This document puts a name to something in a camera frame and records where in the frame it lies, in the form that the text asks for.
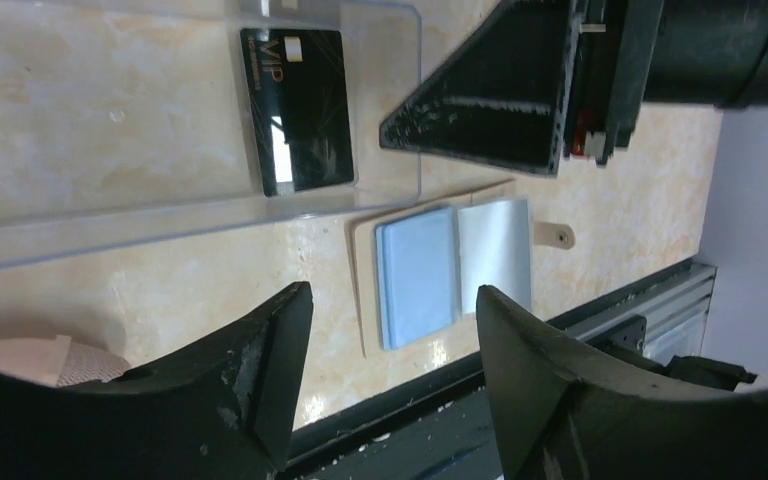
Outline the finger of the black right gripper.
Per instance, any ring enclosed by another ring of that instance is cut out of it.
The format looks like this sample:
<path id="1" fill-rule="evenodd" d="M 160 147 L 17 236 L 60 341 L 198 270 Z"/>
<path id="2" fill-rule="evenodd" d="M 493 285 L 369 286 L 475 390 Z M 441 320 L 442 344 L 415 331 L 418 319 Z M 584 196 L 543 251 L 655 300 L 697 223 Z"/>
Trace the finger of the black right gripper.
<path id="1" fill-rule="evenodd" d="M 582 14 L 501 1 L 380 124 L 385 149 L 554 177 Z"/>

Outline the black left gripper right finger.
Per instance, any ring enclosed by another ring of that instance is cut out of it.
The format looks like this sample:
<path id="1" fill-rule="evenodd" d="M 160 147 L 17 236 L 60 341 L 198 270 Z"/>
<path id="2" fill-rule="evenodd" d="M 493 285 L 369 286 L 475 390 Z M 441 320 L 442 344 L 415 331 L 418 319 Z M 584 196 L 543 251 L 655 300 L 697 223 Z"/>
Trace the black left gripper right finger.
<path id="1" fill-rule="evenodd" d="M 477 294 L 507 479 L 768 479 L 768 389 L 730 392 L 618 359 L 492 286 Z"/>

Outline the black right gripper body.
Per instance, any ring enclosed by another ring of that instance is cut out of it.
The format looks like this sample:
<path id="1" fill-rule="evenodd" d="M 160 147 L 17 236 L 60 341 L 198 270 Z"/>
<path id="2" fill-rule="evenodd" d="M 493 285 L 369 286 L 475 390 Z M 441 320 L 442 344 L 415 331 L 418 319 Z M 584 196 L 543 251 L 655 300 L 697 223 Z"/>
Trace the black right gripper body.
<path id="1" fill-rule="evenodd" d="M 564 155 L 605 166 L 629 146 L 644 101 L 663 1 L 576 1 L 578 35 Z"/>

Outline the clear plastic box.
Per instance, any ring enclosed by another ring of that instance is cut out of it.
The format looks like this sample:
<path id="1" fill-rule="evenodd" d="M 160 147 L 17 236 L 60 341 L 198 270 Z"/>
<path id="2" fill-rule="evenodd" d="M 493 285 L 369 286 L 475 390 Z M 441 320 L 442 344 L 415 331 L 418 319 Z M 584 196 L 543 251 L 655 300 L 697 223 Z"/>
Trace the clear plastic box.
<path id="1" fill-rule="evenodd" d="M 423 27 L 405 1 L 0 1 L 0 270 L 415 201 L 421 158 L 379 125 L 421 80 Z M 352 172 L 308 187 L 283 123 L 255 128 L 277 71 L 250 51 L 325 30 Z"/>

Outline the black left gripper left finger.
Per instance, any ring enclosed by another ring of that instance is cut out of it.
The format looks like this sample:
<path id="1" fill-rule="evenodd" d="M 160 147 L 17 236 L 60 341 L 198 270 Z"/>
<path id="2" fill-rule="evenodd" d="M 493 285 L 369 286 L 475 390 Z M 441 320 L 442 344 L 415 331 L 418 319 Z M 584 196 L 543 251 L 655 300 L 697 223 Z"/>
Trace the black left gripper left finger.
<path id="1" fill-rule="evenodd" d="M 287 467 L 313 316 L 295 282 L 108 381 L 0 373 L 0 479 L 272 479 Z"/>

